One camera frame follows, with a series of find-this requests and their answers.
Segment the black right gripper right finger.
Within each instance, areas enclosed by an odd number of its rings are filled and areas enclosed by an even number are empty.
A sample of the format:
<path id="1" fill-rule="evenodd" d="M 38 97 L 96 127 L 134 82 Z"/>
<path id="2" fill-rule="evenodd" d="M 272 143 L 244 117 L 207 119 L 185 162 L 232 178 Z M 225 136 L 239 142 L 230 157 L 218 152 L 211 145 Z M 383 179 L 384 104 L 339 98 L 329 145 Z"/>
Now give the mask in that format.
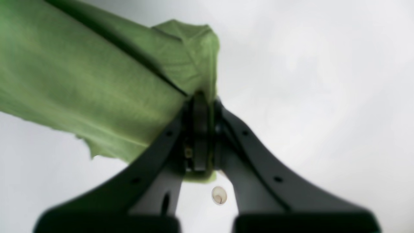
<path id="1" fill-rule="evenodd" d="M 298 175 L 217 99 L 215 168 L 232 183 L 233 233 L 380 233 L 374 214 Z"/>

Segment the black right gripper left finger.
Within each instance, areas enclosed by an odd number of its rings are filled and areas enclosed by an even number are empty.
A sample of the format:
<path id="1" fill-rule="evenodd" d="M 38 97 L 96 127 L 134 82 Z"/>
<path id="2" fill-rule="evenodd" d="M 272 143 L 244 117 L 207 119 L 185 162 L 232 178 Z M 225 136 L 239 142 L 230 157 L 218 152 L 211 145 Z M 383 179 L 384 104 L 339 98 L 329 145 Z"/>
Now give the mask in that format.
<path id="1" fill-rule="evenodd" d="M 35 233 L 180 233 L 175 217 L 186 173 L 209 166 L 209 105 L 200 92 L 127 168 L 46 211 Z"/>

